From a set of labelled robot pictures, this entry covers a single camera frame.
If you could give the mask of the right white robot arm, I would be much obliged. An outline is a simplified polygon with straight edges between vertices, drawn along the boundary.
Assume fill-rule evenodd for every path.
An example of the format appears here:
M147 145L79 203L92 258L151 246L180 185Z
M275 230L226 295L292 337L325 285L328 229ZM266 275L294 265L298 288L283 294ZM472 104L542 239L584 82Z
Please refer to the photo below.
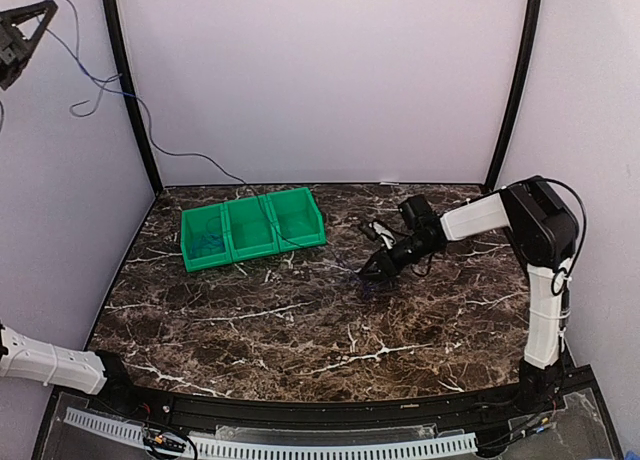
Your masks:
M556 193L560 184L555 179L530 177L443 214L436 213L425 196L411 196L398 207L408 233L395 232L379 220L362 225L362 232L380 241L381 247L357 275L368 282L388 281L450 243L507 229L514 250L526 262L529 278L529 331L523 363L547 370L564 352L569 283L587 229L587 216L574 215Z

